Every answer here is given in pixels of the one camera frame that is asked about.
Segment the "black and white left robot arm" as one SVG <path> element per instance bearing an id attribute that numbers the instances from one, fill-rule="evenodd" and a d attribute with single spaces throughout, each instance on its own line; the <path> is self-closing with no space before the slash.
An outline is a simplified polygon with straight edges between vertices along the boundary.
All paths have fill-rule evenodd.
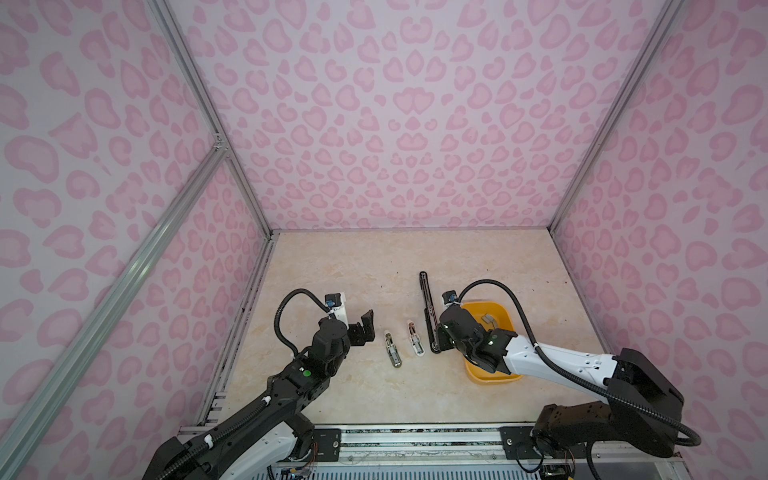
<path id="1" fill-rule="evenodd" d="M 312 343 L 267 380 L 265 391 L 208 431 L 173 437 L 154 453 L 145 479 L 250 479 L 281 460 L 317 455 L 314 424 L 302 411 L 324 393 L 353 346 L 375 339 L 374 312 L 352 325 L 329 315 Z"/>

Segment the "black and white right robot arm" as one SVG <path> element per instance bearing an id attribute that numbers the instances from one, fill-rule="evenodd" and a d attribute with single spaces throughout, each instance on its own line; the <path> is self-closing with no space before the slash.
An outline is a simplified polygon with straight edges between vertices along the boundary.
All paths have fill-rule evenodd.
<path id="1" fill-rule="evenodd" d="M 512 330 L 487 330 L 458 304 L 440 315 L 439 330 L 486 373 L 545 380 L 592 397 L 590 403 L 542 408 L 531 432 L 542 452 L 619 441 L 670 458 L 677 448 L 702 442 L 682 421 L 682 393 L 637 350 L 590 354 L 536 343 Z"/>

